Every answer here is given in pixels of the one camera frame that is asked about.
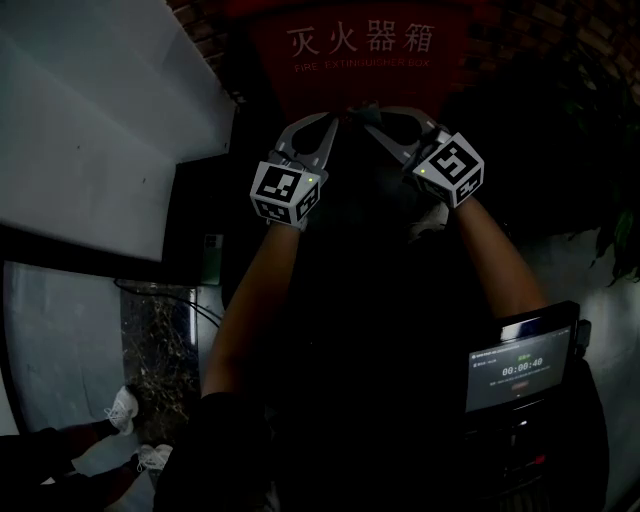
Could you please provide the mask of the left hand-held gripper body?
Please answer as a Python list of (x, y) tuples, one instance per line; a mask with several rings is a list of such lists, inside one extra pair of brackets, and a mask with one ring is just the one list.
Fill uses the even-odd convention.
[(272, 150), (256, 169), (250, 191), (253, 208), (268, 224), (304, 231), (327, 178), (324, 170), (312, 170), (284, 151)]

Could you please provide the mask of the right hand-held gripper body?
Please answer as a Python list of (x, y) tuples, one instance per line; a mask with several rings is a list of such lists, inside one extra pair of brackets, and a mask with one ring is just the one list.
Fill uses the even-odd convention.
[(418, 192), (459, 207), (484, 182), (484, 161), (460, 132), (438, 126), (404, 148), (403, 169)]

